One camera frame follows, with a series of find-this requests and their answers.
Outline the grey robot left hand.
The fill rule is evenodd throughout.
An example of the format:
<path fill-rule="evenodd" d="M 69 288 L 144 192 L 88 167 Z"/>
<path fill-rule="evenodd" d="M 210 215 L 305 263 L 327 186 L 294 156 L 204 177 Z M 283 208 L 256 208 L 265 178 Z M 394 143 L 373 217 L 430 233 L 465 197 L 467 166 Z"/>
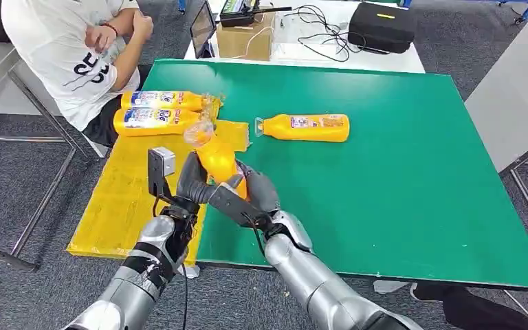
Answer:
<path fill-rule="evenodd" d="M 196 204 L 209 204 L 232 217 L 249 208 L 249 203 L 236 191 L 242 179 L 242 175 L 233 174 L 220 184 L 208 184 L 207 171 L 198 154 L 190 152 L 179 176 L 176 195 Z"/>

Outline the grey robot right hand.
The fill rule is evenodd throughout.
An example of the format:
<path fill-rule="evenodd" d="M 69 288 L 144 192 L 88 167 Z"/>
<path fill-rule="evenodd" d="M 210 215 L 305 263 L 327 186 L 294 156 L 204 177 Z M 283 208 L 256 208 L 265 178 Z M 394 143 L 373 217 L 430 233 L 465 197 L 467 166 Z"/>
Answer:
<path fill-rule="evenodd" d="M 280 210 L 276 187 L 262 172 L 241 161 L 237 164 L 244 174 L 247 197 L 239 196 L 239 185 L 233 177 L 215 188 L 208 204 L 241 227 L 262 229 L 272 222 L 272 217 Z"/>

